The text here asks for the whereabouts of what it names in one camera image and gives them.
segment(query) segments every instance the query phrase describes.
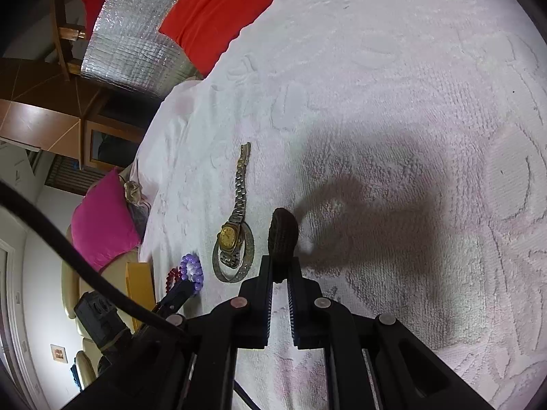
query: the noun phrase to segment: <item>bracelet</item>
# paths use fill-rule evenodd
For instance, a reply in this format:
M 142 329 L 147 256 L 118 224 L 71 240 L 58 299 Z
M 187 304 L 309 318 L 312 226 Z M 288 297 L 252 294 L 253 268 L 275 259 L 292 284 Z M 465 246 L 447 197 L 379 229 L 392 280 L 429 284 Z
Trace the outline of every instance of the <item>bracelet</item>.
M 199 257 L 195 254 L 186 254 L 178 268 L 171 268 L 165 280 L 165 293 L 173 288 L 178 281 L 189 279 L 194 283 L 194 294 L 203 288 L 203 269 Z

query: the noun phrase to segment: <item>watch face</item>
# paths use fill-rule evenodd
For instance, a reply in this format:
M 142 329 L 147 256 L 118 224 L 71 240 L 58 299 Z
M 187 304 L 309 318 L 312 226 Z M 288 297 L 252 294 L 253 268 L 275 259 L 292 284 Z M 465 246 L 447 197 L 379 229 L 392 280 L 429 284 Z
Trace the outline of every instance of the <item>watch face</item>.
M 229 226 L 224 225 L 218 235 L 218 245 L 222 251 L 232 251 L 237 243 L 237 231 Z

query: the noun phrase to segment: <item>purple beaded bracelet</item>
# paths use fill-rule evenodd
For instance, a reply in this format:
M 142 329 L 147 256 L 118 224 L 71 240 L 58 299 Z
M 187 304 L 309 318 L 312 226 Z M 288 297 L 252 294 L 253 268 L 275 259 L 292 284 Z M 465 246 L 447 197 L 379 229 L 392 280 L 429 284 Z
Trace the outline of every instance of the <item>purple beaded bracelet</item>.
M 194 283 L 196 292 L 203 288 L 203 270 L 201 269 L 200 259 L 195 254 L 188 253 L 182 258 L 179 271 L 183 281 L 190 279 Z

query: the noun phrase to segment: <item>white towel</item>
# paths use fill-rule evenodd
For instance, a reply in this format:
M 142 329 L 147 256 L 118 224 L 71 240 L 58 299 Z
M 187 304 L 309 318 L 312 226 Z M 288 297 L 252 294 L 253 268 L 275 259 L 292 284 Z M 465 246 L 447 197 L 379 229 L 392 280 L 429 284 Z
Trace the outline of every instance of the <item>white towel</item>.
M 192 251 L 205 285 L 185 313 L 237 295 L 211 253 L 250 141 L 249 276 L 283 206 L 327 297 L 393 313 L 494 407 L 524 408 L 547 373 L 546 61 L 515 0 L 274 0 L 206 80 L 173 90 L 139 151 L 158 152 L 139 172 L 161 174 L 141 249 L 157 295 Z M 264 410 L 326 408 L 285 285 L 236 379 Z

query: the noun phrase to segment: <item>yellow box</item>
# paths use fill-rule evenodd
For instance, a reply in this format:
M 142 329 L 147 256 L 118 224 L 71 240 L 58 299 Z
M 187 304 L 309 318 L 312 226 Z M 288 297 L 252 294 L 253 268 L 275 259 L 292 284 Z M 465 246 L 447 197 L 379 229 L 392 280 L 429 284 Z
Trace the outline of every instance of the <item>yellow box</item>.
M 156 306 L 154 286 L 150 264 L 147 262 L 128 262 L 125 268 L 125 281 L 128 286 L 128 297 L 147 310 Z M 133 319 L 135 331 L 141 326 L 140 320 Z

